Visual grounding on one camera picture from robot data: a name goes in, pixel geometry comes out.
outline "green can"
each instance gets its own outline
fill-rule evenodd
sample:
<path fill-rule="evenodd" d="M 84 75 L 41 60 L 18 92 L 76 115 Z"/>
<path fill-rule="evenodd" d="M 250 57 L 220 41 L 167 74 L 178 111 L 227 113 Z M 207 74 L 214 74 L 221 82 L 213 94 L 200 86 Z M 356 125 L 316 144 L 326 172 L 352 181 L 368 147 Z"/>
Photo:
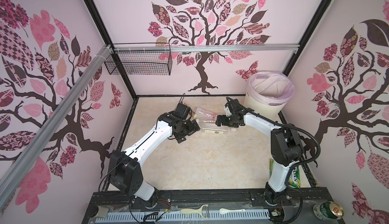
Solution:
<path fill-rule="evenodd" d="M 315 216 L 320 220 L 333 220 L 343 217 L 343 208 L 335 202 L 325 202 L 321 205 L 314 205 Z"/>

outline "wallpaper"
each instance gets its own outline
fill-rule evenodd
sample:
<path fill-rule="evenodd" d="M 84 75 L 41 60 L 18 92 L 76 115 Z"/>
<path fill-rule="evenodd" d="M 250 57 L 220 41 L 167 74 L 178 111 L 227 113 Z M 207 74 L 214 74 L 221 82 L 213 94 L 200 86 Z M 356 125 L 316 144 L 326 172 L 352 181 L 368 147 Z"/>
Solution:
<path fill-rule="evenodd" d="M 103 46 L 82 0 L 66 3 L 71 13 L 58 6 L 66 0 L 31 1 L 0 0 L 1 176 Z M 131 103 L 122 79 L 101 66 L 2 209 L 1 221 L 51 223 L 55 216 L 80 222 Z"/>
<path fill-rule="evenodd" d="M 289 0 L 95 0 L 114 42 L 157 46 L 298 43 L 320 1 L 294 0 L 292 5 Z M 252 74 L 281 71 L 291 54 L 172 53 L 170 76 L 129 78 L 139 95 L 245 93 Z M 159 59 L 168 55 L 161 53 Z"/>
<path fill-rule="evenodd" d="M 283 111 L 321 142 L 310 166 L 346 223 L 389 223 L 388 38 L 387 0 L 335 0 L 290 75 Z"/>

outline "green snack package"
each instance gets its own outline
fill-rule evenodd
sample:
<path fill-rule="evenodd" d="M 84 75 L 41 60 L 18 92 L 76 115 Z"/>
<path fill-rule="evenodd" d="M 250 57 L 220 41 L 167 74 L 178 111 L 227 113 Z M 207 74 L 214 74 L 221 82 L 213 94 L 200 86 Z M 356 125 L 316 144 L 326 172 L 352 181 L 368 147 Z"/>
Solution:
<path fill-rule="evenodd" d="M 273 173 L 274 159 L 270 159 L 270 176 Z M 300 188 L 300 170 L 295 167 L 289 177 L 289 185 L 295 188 Z"/>

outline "white spoon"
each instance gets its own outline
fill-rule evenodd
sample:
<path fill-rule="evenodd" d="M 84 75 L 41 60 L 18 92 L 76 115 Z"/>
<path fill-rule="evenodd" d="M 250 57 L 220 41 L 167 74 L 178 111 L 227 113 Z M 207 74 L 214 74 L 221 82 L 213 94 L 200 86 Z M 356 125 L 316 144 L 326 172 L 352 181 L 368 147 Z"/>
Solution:
<path fill-rule="evenodd" d="M 245 209 L 240 209 L 240 210 L 229 210 L 229 209 L 225 209 L 225 208 L 219 209 L 220 215 L 224 215 L 224 214 L 227 214 L 229 212 L 245 212 L 245 211 L 246 211 Z"/>

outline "black cable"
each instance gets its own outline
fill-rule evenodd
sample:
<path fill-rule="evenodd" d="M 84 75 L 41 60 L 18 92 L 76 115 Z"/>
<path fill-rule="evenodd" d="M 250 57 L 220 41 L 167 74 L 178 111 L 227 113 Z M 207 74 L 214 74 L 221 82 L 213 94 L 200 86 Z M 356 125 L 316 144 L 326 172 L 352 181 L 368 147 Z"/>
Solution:
<path fill-rule="evenodd" d="M 129 204 L 129 200 L 130 200 L 130 199 L 128 199 L 128 209 L 129 209 L 129 213 L 131 214 L 132 218 L 134 218 L 135 221 L 137 221 L 139 224 L 142 224 L 142 223 L 140 223 L 140 222 L 134 217 L 134 215 L 132 214 L 132 212 L 131 212 L 131 206 L 130 206 L 130 204 Z"/>
<path fill-rule="evenodd" d="M 112 170 L 114 170 L 117 166 L 119 166 L 120 163 L 118 163 L 113 169 L 111 169 L 111 170 L 104 176 L 104 178 L 101 180 L 100 184 L 98 185 L 98 192 L 99 192 L 99 194 L 101 194 L 102 196 L 114 196 L 114 195 L 120 194 L 120 192 L 117 192 L 117 193 L 115 193 L 115 194 L 103 194 L 103 193 L 100 191 L 100 187 L 101 187 L 101 184 L 103 183 L 104 179 L 112 172 Z"/>
<path fill-rule="evenodd" d="M 227 102 L 233 101 L 233 99 L 230 98 L 230 97 L 226 97 L 226 99 L 227 99 Z M 268 122 L 270 122 L 270 123 L 272 123 L 272 124 L 274 124 L 274 125 L 277 125 L 277 126 L 280 126 L 280 127 L 283 127 L 283 128 L 288 128 L 288 129 L 291 129 L 291 130 L 297 130 L 297 131 L 299 131 L 299 132 L 301 132 L 301 133 L 307 135 L 310 139 L 313 140 L 313 142 L 314 142 L 315 145 L 316 145 L 316 153 L 315 153 L 315 155 L 314 155 L 313 157 L 309 158 L 309 159 L 306 159 L 306 160 L 303 160 L 303 161 L 301 161 L 301 162 L 298 162 L 298 163 L 293 164 L 293 165 L 289 168 L 289 171 L 288 171 L 288 173 L 287 173 L 287 175 L 286 175 L 286 179 L 285 179 L 285 185 L 286 185 L 286 187 L 287 187 L 288 189 L 291 189 L 291 190 L 294 190 L 294 191 L 297 191 L 297 192 L 300 193 L 300 206 L 298 207 L 297 213 L 294 215 L 294 217 L 292 217 L 292 218 L 289 219 L 288 221 L 285 221 L 285 222 L 281 221 L 281 222 L 279 222 L 279 221 L 272 220 L 272 222 L 275 223 L 275 224 L 288 224 L 288 223 L 291 223 L 291 222 L 293 222 L 293 221 L 295 221 L 295 220 L 297 219 L 297 217 L 299 216 L 299 214 L 300 214 L 300 212 L 301 212 L 301 210 L 302 210 L 302 208 L 303 208 L 303 194 L 301 193 L 300 190 L 295 189 L 295 188 L 292 188 L 291 186 L 289 186 L 289 177 L 290 177 L 290 175 L 291 175 L 291 173 L 292 173 L 292 171 L 293 171 L 294 168 L 296 168 L 296 167 L 298 167 L 299 165 L 302 165 L 302 164 L 310 163 L 310 162 L 312 162 L 312 161 L 314 161 L 314 160 L 316 160 L 316 159 L 318 158 L 318 156 L 320 155 L 320 152 L 321 152 L 320 144 L 319 144 L 319 142 L 314 138 L 314 136 L 313 136 L 312 134 L 310 134 L 309 132 L 307 132 L 307 131 L 305 131 L 305 130 L 303 130 L 303 129 L 300 129 L 300 128 L 295 127 L 295 126 L 292 126 L 292 125 L 280 124 L 280 123 L 275 122 L 275 121 L 273 121 L 273 120 L 270 120 L 270 119 L 268 119 L 268 118 L 266 118 L 266 117 L 264 117 L 264 116 L 262 116 L 262 115 L 260 115 L 260 114 L 255 113 L 253 110 L 247 109 L 245 106 L 241 105 L 240 103 L 238 103 L 238 102 L 236 102 L 236 101 L 234 101 L 234 102 L 235 102 L 237 105 L 239 105 L 240 107 L 242 107 L 243 109 L 249 111 L 251 114 L 253 114 L 253 115 L 255 115 L 255 116 L 257 116 L 257 117 L 259 117 L 259 118 L 261 118 L 261 119 L 263 119 L 263 120 L 266 120 L 266 121 L 268 121 Z"/>

